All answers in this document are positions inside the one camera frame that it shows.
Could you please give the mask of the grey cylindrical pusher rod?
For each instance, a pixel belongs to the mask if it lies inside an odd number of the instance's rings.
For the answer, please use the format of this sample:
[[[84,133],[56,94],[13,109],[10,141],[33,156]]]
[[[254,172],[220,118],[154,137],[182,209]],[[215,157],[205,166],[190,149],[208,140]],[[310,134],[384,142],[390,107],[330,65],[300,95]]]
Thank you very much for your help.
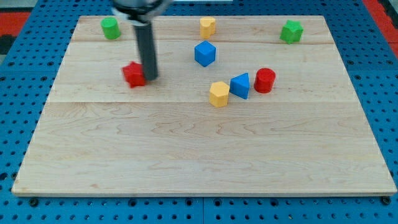
[[[149,81],[159,76],[152,23],[134,26],[144,78]]]

